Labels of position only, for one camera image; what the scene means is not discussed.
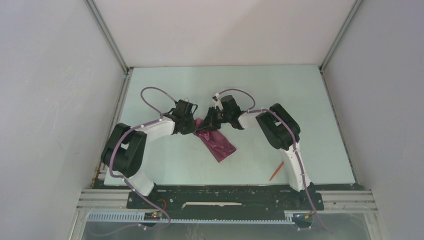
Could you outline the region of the magenta cloth napkin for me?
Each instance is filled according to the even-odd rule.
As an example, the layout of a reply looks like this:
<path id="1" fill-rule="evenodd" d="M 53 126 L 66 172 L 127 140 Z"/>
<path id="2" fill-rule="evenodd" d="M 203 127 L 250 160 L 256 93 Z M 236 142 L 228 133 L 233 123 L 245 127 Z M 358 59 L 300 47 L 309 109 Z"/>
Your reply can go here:
<path id="1" fill-rule="evenodd" d="M 218 163 L 237 151 L 236 147 L 218 130 L 196 130 L 193 134 L 203 142 Z"/>

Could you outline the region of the orange plastic knife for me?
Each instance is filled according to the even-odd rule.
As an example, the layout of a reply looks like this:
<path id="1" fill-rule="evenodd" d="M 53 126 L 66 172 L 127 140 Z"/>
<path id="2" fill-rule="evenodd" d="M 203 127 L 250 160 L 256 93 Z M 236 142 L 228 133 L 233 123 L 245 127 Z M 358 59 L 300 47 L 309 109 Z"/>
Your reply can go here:
<path id="1" fill-rule="evenodd" d="M 278 174 L 278 172 L 281 170 L 281 168 L 283 167 L 284 162 L 282 161 L 279 166 L 275 169 L 275 171 L 273 172 L 273 174 L 271 175 L 271 177 L 269 178 L 269 181 L 271 182 L 274 177 Z"/>

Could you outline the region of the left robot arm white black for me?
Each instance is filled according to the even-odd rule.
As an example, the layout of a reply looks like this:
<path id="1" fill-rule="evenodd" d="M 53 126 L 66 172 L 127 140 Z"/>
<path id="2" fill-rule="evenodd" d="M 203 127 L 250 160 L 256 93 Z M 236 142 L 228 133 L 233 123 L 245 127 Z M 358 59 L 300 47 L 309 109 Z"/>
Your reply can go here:
<path id="1" fill-rule="evenodd" d="M 194 133 L 197 109 L 197 104 L 180 99 L 158 119 L 137 126 L 118 123 L 113 128 L 100 159 L 112 178 L 121 180 L 140 194 L 138 201 L 145 208 L 153 208 L 158 202 L 158 194 L 152 191 L 156 184 L 142 169 L 146 144 L 162 137 Z"/>

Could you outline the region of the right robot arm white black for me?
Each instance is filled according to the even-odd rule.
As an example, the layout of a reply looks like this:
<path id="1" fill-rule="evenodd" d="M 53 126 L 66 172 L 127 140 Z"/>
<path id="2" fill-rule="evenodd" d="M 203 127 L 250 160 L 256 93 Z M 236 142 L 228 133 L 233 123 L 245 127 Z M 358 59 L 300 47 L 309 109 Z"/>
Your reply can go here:
<path id="1" fill-rule="evenodd" d="M 268 108 L 241 110 L 232 95 L 215 97 L 214 102 L 215 106 L 208 109 L 198 129 L 216 131 L 222 124 L 230 124 L 237 130 L 260 128 L 268 143 L 286 156 L 283 163 L 289 186 L 295 190 L 290 196 L 291 204 L 297 209 L 308 206 L 311 196 L 306 190 L 311 180 L 300 152 L 301 128 L 294 118 L 279 103 Z"/>

